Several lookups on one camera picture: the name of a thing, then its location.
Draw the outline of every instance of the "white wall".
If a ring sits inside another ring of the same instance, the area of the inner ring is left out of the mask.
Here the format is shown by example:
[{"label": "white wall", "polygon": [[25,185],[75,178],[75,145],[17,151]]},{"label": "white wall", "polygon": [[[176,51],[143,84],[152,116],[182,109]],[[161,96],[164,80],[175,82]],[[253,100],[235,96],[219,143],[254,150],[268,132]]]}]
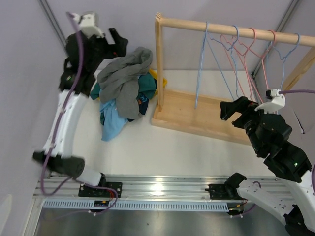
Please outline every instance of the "white wall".
[{"label": "white wall", "polygon": [[[111,37],[107,29],[116,27],[118,33],[130,41],[128,51],[143,46],[155,52],[154,19],[157,12],[163,13],[166,17],[274,30],[291,0],[48,0],[48,2],[66,36],[72,33],[72,29],[67,22],[65,11],[76,13],[96,11],[99,14],[99,26],[108,35],[108,41]],[[165,69],[198,69],[202,36],[202,32],[165,29]],[[231,70],[222,46],[214,42],[213,47],[222,69]],[[257,42],[253,49],[262,52],[264,47],[264,42]],[[206,55],[204,69],[217,69],[210,50],[207,49]],[[248,56],[248,61],[250,68],[257,63],[257,59],[251,55]]]},{"label": "white wall", "polygon": [[18,236],[40,176],[32,153],[51,129],[64,53],[37,1],[2,1],[0,16],[0,204],[13,196],[2,235]]},{"label": "white wall", "polygon": [[[315,27],[313,22],[315,1],[304,0],[300,4],[293,18],[285,29],[288,33],[300,33],[302,35],[315,36]],[[291,50],[293,45],[278,44],[277,48],[282,52],[282,56],[286,55]],[[286,78],[303,56],[308,52],[309,47],[298,47],[285,63],[285,76]],[[269,87],[279,88],[282,79],[282,62],[279,60],[278,54],[273,51],[268,58],[268,76]],[[313,66],[304,77],[292,89],[315,89],[315,66]],[[260,93],[264,94],[266,85],[264,84],[262,70],[259,72],[257,78]],[[314,94],[288,94],[286,96],[286,107],[281,114],[292,125],[294,131],[290,136],[290,141],[295,145],[300,146],[308,155],[312,163],[315,162],[314,153],[314,139],[315,139],[315,96]],[[294,115],[298,116],[305,129],[306,134],[301,134],[300,126]]]}]

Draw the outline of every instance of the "gray towel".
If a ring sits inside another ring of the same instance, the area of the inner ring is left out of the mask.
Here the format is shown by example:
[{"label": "gray towel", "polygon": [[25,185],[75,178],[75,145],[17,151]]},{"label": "gray towel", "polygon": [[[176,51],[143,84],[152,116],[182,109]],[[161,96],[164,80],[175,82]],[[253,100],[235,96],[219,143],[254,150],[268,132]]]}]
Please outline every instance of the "gray towel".
[{"label": "gray towel", "polygon": [[152,63],[152,52],[139,47],[133,53],[109,63],[97,76],[102,91],[101,103],[116,99],[117,111],[121,117],[139,119],[138,76],[146,74]]}]

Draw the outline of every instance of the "wooden base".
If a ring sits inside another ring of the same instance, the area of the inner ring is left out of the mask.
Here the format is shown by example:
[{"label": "wooden base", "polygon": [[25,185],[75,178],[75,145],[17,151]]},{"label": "wooden base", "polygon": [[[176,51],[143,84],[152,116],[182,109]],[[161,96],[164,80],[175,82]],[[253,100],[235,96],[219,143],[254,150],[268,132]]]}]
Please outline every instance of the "wooden base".
[{"label": "wooden base", "polygon": [[220,119],[220,102],[227,100],[199,96],[197,109],[194,100],[194,94],[165,90],[163,109],[160,112],[157,105],[152,125],[250,145],[245,130],[231,123],[240,114],[235,113],[228,121]]}]

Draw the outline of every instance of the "black metal plate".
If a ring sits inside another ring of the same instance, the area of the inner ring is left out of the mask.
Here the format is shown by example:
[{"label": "black metal plate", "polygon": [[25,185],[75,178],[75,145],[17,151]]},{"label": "black metal plate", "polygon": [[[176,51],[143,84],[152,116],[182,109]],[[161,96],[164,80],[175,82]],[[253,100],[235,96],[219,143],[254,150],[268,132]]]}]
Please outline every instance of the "black metal plate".
[{"label": "black metal plate", "polygon": [[[122,196],[122,182],[107,182],[105,187],[115,189],[118,193],[118,198]],[[84,185],[79,188],[79,197],[110,198],[110,192],[103,189],[90,188]]]},{"label": "black metal plate", "polygon": [[225,184],[209,184],[209,188],[206,191],[210,193],[210,199],[212,200],[242,200],[239,196],[231,198],[225,190]]}]

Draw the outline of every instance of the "wooden frame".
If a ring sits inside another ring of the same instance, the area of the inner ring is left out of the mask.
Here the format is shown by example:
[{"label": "wooden frame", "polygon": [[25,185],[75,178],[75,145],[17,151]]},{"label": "wooden frame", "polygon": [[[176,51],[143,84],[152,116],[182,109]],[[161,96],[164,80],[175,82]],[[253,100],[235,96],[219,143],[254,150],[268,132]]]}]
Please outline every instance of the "wooden frame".
[{"label": "wooden frame", "polygon": [[[161,13],[156,14],[156,54],[157,54],[157,86],[158,103],[152,125],[184,131],[188,133],[214,137],[222,140],[250,144],[245,132],[235,129],[231,122],[220,120],[220,106],[222,99],[201,96],[197,109],[194,109],[194,95],[179,91],[167,91],[163,89],[163,27],[178,28],[194,31],[205,31],[210,33],[237,36],[236,28],[233,26],[208,24],[205,22],[188,21],[163,17]],[[239,36],[254,38],[253,30],[250,28],[238,28]],[[297,44],[298,35],[276,32],[277,42]],[[306,71],[315,62],[315,37],[300,36],[300,45],[314,47],[304,56],[293,72],[287,77],[283,84],[284,90],[291,89]],[[270,31],[256,30],[256,39],[273,41],[274,35]]]}]

